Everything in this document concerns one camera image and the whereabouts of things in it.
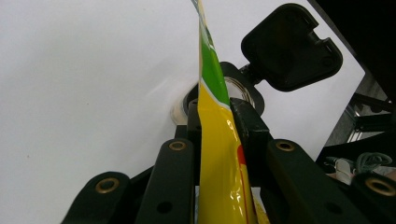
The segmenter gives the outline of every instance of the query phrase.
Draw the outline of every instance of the shiny metal component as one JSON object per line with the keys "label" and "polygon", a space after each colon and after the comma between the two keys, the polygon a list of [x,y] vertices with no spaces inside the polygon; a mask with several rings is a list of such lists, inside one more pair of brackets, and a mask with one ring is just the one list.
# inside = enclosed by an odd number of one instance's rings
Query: shiny metal component
{"label": "shiny metal component", "polygon": [[396,196],[396,189],[393,186],[391,186],[389,183],[381,179],[371,177],[366,179],[364,183],[369,189],[371,189],[376,193],[389,197]]}
{"label": "shiny metal component", "polygon": [[110,177],[99,181],[95,189],[98,193],[106,194],[115,190],[119,185],[120,181],[117,178]]}
{"label": "shiny metal component", "polygon": [[284,142],[284,141],[277,142],[276,147],[279,148],[280,150],[288,151],[288,152],[294,150],[294,145],[292,145],[289,142]]}
{"label": "shiny metal component", "polygon": [[186,148],[186,144],[184,142],[177,141],[169,144],[169,148],[174,151],[180,151]]}

